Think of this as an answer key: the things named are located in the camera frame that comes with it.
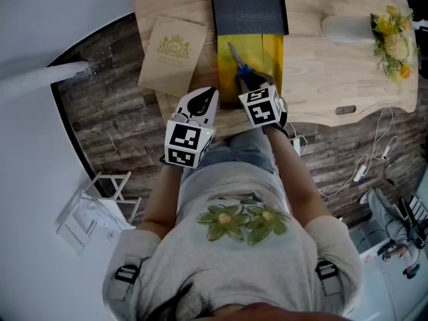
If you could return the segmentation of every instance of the kraft paper bag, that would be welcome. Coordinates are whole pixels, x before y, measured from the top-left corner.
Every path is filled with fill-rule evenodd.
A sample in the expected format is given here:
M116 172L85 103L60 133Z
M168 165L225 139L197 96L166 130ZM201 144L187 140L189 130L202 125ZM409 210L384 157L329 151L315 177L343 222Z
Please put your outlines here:
M158 17L138 84L177 97L187 94L206 35L205 26Z

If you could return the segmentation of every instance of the wooden table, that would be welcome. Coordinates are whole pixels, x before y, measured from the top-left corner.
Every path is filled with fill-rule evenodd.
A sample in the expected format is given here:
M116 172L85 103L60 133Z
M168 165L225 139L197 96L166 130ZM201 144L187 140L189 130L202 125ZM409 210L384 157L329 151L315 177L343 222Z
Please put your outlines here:
M144 50L158 15L206 25L207 39L190 91L218 86L211 0L133 1ZM416 62L412 78L397 86L376 69L372 45L334 43L322 35L321 22L325 17L385 13L386 5L409 12L406 0L286 0L290 34L284 39L282 96L288 104L289 121L336 126L356 122L387 106L414 111ZM156 96L163 118L168 120L178 98L160 92ZM356 106L354 114L336 115L337 107L350 105ZM242 110L218 111L215 125L219 138L251 128Z

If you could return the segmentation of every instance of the scissors blade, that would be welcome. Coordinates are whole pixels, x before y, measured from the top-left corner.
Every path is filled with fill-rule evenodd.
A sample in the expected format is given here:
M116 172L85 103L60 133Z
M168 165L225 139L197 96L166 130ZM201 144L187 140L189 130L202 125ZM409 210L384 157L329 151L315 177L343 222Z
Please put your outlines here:
M233 44L231 42L229 42L229 47L230 50L232 51L233 57L235 58L236 62L238 62L238 66L243 69L243 62L239 56L239 54L237 53L235 47L233 46Z

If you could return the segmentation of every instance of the wooden floor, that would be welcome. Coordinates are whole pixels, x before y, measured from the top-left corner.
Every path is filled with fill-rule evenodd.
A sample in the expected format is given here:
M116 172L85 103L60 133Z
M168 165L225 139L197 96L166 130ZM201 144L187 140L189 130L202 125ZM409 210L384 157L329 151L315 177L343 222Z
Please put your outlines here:
M132 171L124 196L141 196L144 206L161 169L165 126L154 94L143 96L137 86L143 59L136 21L130 16L88 38L56 64L89 61L89 70L58 84L68 120L93 171ZM380 157L392 135L399 137L390 156L398 161L386 174L402 194L416 188L425 169L421 145L427 135L428 80L421 77L418 97L414 113L394 109L394 123L376 151ZM323 193L329 195L339 189L350 178L358 159L371 153L379 113L334 128L294 125L308 139L302 158ZM390 114L385 112L379 134L389 119ZM360 206L358 200L370 187L380 187L396 201L397 190L383 179L384 164L374 160L366 177L358 183L351 181L337 195L325 199L331 212L343 216L349 226L368 219L368 207ZM130 210L123 211L125 216L130 214Z

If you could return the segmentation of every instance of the blue denim shorts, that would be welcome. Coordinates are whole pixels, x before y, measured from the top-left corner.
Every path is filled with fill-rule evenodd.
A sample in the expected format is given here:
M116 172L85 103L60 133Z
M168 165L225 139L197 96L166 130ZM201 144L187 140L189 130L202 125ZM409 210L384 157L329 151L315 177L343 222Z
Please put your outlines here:
M254 128L237 134L227 141L223 140L211 145L197 168L184 169L181 183L202 168L224 162L246 162L271 174L275 173L274 155L269 140L261 128Z

